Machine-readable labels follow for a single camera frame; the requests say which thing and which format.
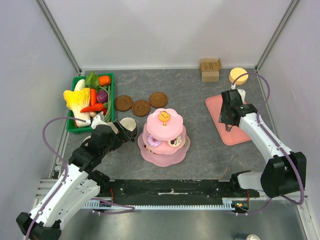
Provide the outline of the black mug white inside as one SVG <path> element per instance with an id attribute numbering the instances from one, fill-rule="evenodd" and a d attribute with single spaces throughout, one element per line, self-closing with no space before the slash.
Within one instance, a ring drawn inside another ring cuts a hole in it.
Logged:
<path id="1" fill-rule="evenodd" d="M 138 133 L 136 121 L 131 117 L 125 117 L 119 123 L 126 137 L 132 142 L 135 142 L 135 137 Z"/>

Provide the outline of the purple donut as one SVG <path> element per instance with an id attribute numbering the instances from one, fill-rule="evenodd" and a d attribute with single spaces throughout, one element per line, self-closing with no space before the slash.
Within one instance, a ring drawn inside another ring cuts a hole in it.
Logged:
<path id="1" fill-rule="evenodd" d="M 162 141 L 154 138 L 151 134 L 149 134 L 147 137 L 147 144 L 151 147 L 157 148 L 162 144 Z"/>

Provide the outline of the pink three-tier cake stand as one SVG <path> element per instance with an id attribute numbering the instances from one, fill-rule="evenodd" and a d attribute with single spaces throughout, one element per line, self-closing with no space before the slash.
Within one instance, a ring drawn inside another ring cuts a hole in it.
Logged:
<path id="1" fill-rule="evenodd" d="M 161 122 L 159 120 L 161 111 L 166 111 L 170 114 L 169 121 Z M 155 139 L 161 140 L 161 145 L 158 147 L 149 146 L 147 143 L 149 134 Z M 180 146 L 171 147 L 168 145 L 168 141 L 175 139 L 179 135 L 182 137 Z M 188 138 L 188 145 L 184 147 L 186 138 Z M 147 117 L 143 131 L 138 137 L 137 144 L 140 154 L 145 161 L 158 167 L 169 167 L 184 160 L 191 142 L 187 135 L 182 116 L 172 108 L 159 108 Z"/>

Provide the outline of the round biscuit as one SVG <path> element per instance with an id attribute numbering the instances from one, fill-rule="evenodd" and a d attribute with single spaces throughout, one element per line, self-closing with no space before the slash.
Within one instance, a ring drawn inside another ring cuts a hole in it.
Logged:
<path id="1" fill-rule="evenodd" d="M 163 123 L 166 123 L 170 120 L 171 115 L 166 111 L 161 111 L 158 116 L 159 120 Z"/>

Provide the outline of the white chocolate drizzle donut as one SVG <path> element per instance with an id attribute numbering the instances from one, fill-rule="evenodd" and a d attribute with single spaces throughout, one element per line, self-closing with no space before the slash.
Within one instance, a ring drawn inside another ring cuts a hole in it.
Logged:
<path id="1" fill-rule="evenodd" d="M 182 144 L 182 137 L 181 135 L 178 135 L 175 139 L 168 141 L 168 145 L 170 145 L 173 148 L 179 147 Z"/>

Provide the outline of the green white cake slice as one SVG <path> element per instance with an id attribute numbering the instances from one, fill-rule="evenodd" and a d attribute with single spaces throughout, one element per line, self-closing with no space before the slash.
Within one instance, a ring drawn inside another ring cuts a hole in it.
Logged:
<path id="1" fill-rule="evenodd" d="M 186 138 L 183 146 L 184 147 L 188 146 L 188 143 L 189 143 L 189 140 L 188 140 L 188 138 Z"/>

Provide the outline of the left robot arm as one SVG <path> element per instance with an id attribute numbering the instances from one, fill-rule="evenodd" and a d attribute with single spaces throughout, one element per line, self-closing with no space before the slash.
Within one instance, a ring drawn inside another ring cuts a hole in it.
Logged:
<path id="1" fill-rule="evenodd" d="M 96 167 L 108 153 L 135 140 L 137 124 L 130 117 L 105 123 L 98 114 L 91 126 L 91 135 L 62 162 L 64 172 L 42 201 L 16 218 L 27 240 L 59 239 L 66 223 L 88 201 L 110 192 L 110 178 Z"/>

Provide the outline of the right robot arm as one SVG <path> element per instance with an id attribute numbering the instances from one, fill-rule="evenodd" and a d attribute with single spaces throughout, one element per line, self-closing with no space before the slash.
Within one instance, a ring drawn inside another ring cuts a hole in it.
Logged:
<path id="1" fill-rule="evenodd" d="M 244 131 L 260 151 L 266 166 L 263 172 L 243 171 L 234 173 L 229 191 L 235 197 L 247 189 L 264 192 L 269 198 L 300 192 L 304 197 L 307 159 L 302 152 L 293 152 L 271 132 L 259 118 L 257 109 L 244 103 L 238 90 L 221 93 L 222 106 L 219 122 L 225 130 L 232 128 Z"/>

